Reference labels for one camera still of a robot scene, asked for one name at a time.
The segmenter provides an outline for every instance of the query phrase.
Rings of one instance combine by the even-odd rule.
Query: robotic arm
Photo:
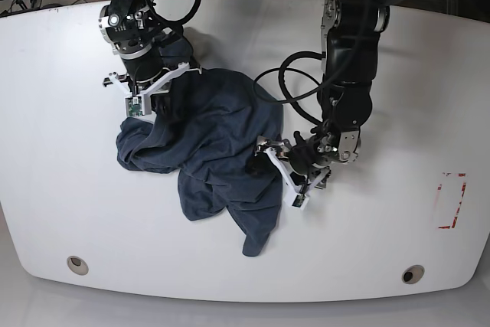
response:
[[[361,127],[372,111],[370,90],[377,73],[377,46],[387,28],[390,8],[401,0],[325,0],[322,19],[322,53],[303,51],[285,60],[279,70],[279,85],[286,96],[281,103],[314,123],[312,136],[295,132],[296,144],[259,137],[257,155],[266,153],[286,180],[286,204],[304,208],[309,191],[324,188],[334,162],[355,161],[361,147]],[[284,72],[300,58],[322,61],[322,83],[304,95],[292,98]],[[298,101],[316,93],[322,121],[310,116]]]
[[[315,124],[307,139],[295,132],[294,146],[287,139],[274,142],[259,137],[257,140],[256,156],[270,160],[286,181],[286,204],[303,209],[309,191],[326,186],[332,163],[348,164],[358,157],[361,127],[372,111],[370,90],[377,73],[378,41],[388,26],[390,5],[400,1],[325,0],[322,53],[303,51],[284,61],[279,69],[279,85],[285,100],[268,100],[257,95],[270,103],[291,103],[296,112]],[[189,70],[201,70],[191,57],[169,62],[162,52],[176,41],[185,41],[192,49],[182,26],[198,10],[201,0],[196,0],[189,14],[180,21],[169,21],[158,15],[152,2],[112,0],[100,14],[100,30],[127,69],[123,76],[110,74],[104,86],[115,84],[123,91],[127,116],[150,114],[155,109],[152,95],[168,95],[172,79]],[[171,31],[166,33],[164,30],[168,28]],[[314,90],[292,97],[284,75],[294,60],[305,57],[322,62],[322,82]],[[310,116],[298,104],[313,94],[322,107],[322,120]]]
[[[153,8],[154,0],[111,0],[100,12],[99,28],[104,39],[113,46],[113,53],[121,57],[127,70],[124,75],[111,73],[104,86],[116,85],[126,100],[127,116],[152,113],[152,96],[168,95],[172,79],[186,71],[201,67],[192,58],[166,57],[163,50],[177,41],[192,46],[183,36],[183,24],[198,10],[196,0],[192,10],[179,21],[169,21]],[[170,101],[163,99],[169,108]]]

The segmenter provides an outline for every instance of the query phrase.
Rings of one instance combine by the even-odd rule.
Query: white tabletop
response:
[[[157,10],[177,18],[191,3],[158,0]],[[124,70],[99,33],[102,6],[0,20],[0,85],[8,91],[0,105],[0,201],[30,274],[128,293],[257,302],[423,293],[471,279],[490,231],[489,25],[393,8],[359,160],[335,166],[305,211],[283,208],[263,254],[246,258],[244,235],[226,212],[185,219],[176,174],[127,172],[116,162],[123,100],[101,82]],[[207,52],[204,67],[255,77],[293,52],[319,51],[321,13],[322,0],[203,0],[189,26],[201,33],[193,39]],[[298,65],[319,77],[318,63]],[[263,85],[280,96],[276,78]],[[292,91],[310,88],[304,82]],[[304,105],[319,114],[314,98]],[[309,128],[286,108],[285,137]],[[439,229],[450,225],[464,181],[457,225]],[[83,258],[89,273],[71,273],[69,256]],[[406,285],[402,272],[414,264],[426,274]]]

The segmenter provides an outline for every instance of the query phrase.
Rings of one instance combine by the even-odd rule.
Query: fabric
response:
[[[170,101],[170,114],[157,109],[155,124],[135,118],[122,123],[119,163],[161,174],[179,168],[178,193],[187,219],[227,208],[246,234],[243,254],[259,255],[276,226],[283,181],[275,170],[250,174],[246,165],[257,136],[280,135],[283,108],[258,100],[247,76],[221,69],[173,80]]]

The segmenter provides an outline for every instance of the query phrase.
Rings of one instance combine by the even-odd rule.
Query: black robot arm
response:
[[[189,70],[201,70],[191,56],[191,44],[183,35],[183,25],[195,15],[201,0],[195,0],[189,13],[177,21],[159,15],[153,1],[111,0],[100,12],[100,31],[127,71],[121,76],[110,74],[104,86],[115,84],[123,91],[127,116],[151,114],[156,105],[152,96],[157,94],[164,95],[159,100],[166,102],[168,106],[162,109],[167,110],[172,79]],[[176,41],[185,43],[189,57],[169,60],[162,54],[164,47]]]
[[[324,188],[330,176],[330,164],[348,164],[358,157],[361,126],[367,122],[373,104],[370,91],[377,73],[378,41],[388,26],[389,6],[401,0],[325,0],[322,19],[322,53],[299,52],[279,69],[279,85],[286,96],[278,103],[292,107],[316,127],[312,136],[304,139],[295,132],[296,144],[273,142],[260,137],[256,152],[265,152],[276,167],[284,165],[291,172],[286,183],[289,205],[302,208],[308,201],[308,191]],[[286,89],[286,68],[299,58],[322,60],[322,83],[298,97]],[[298,102],[316,93],[322,107],[322,120],[306,113]]]

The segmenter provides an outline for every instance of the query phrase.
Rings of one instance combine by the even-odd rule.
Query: round hole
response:
[[[413,285],[414,283],[418,283],[420,281],[424,273],[425,270],[422,266],[412,266],[402,273],[401,280],[403,283]]]
[[[77,275],[85,276],[89,273],[87,263],[80,257],[71,256],[67,259],[68,268]]]
[[[413,273],[411,273],[410,271],[405,272],[405,274],[403,275],[403,281],[405,281],[406,283],[408,283],[412,279],[413,279]]]
[[[79,260],[78,258],[71,257],[70,260],[71,260],[71,263],[73,263],[74,266],[76,266],[76,267],[80,267],[82,265],[82,261]]]

